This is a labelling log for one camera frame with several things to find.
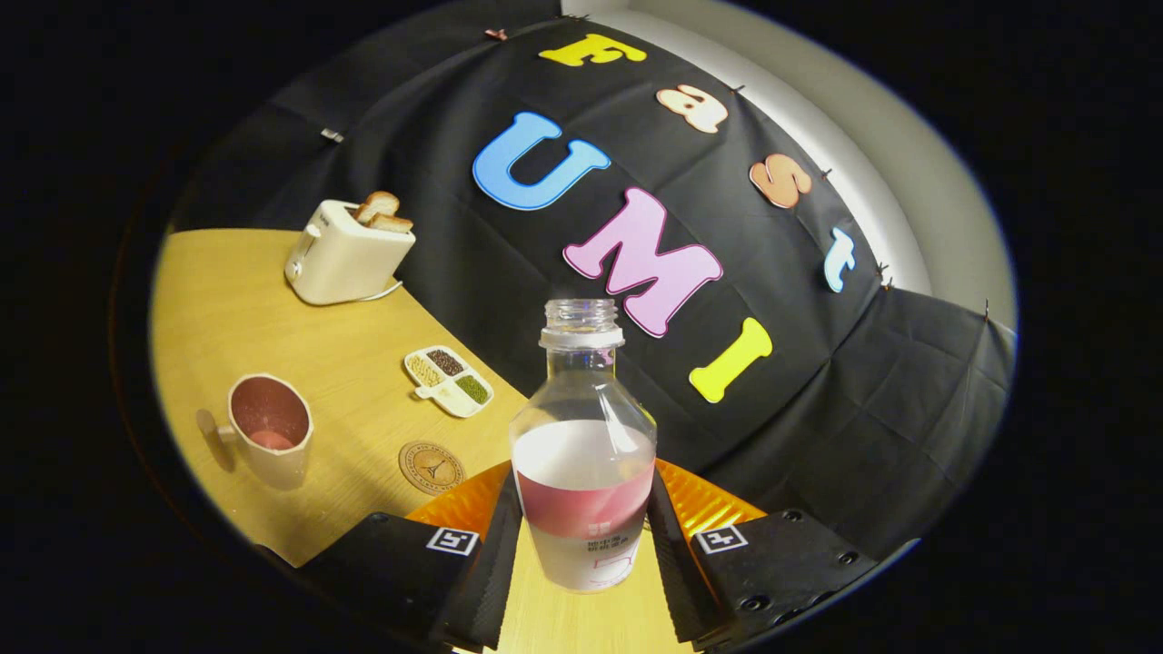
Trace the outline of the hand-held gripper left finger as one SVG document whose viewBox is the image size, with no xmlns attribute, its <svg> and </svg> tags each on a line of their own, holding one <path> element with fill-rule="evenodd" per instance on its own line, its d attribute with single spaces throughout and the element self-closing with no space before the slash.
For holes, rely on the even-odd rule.
<svg viewBox="0 0 1163 654">
<path fill-rule="evenodd" d="M 408 516 L 365 516 L 298 575 L 374 628 L 431 653 L 497 649 L 521 520 L 504 462 Z"/>
</svg>

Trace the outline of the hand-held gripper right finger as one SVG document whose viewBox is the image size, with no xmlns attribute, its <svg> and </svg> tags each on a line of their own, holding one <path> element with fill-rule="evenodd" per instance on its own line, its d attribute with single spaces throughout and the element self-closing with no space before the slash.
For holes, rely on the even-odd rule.
<svg viewBox="0 0 1163 654">
<path fill-rule="evenodd" d="M 808 510 L 773 513 L 657 460 L 648 506 L 675 633 L 695 651 L 736 651 L 855 590 L 876 559 Z"/>
</svg>

